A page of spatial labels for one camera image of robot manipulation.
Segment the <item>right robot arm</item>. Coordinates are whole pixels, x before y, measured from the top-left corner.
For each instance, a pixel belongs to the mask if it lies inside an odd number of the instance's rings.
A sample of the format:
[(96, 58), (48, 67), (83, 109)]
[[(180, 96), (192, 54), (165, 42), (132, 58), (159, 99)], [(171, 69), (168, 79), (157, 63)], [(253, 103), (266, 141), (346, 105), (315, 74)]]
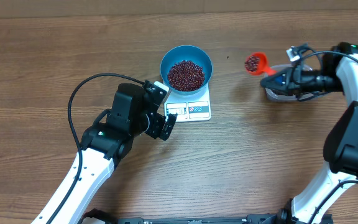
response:
[(308, 44), (287, 50), (291, 67), (272, 72), (261, 86), (280, 96), (307, 101), (332, 92), (345, 96), (347, 109), (326, 137), (324, 163), (312, 181), (276, 214), (248, 215), (248, 223), (332, 223), (334, 202), (358, 185), (358, 45), (341, 42), (315, 51)]

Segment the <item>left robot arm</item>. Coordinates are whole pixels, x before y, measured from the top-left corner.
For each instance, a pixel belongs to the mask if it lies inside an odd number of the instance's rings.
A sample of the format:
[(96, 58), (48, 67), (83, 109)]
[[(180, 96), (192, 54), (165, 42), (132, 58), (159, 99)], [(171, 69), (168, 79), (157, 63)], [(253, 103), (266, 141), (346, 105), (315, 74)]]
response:
[(132, 149), (135, 137), (145, 133), (169, 138), (177, 117), (157, 112), (169, 94), (169, 87), (160, 82), (120, 84), (112, 107), (83, 133), (69, 172), (34, 223), (117, 223), (105, 212), (86, 208)]

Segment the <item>red measuring scoop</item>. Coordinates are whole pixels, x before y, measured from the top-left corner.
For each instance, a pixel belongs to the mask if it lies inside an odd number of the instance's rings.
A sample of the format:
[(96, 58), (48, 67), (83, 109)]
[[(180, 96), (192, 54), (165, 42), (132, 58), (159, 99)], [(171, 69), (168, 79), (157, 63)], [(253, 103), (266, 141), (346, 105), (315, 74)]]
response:
[(274, 75), (277, 71), (269, 67), (267, 56), (262, 52), (254, 52), (244, 62), (246, 71), (251, 75)]

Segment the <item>red adzuki beans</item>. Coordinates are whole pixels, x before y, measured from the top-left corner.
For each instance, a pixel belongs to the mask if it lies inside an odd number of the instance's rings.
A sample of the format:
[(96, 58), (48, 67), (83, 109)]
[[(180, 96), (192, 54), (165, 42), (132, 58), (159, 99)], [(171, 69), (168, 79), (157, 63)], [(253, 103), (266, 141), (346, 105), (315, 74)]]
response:
[(195, 91), (203, 86), (205, 73), (203, 68), (191, 60), (175, 63), (167, 74), (171, 87), (178, 91)]

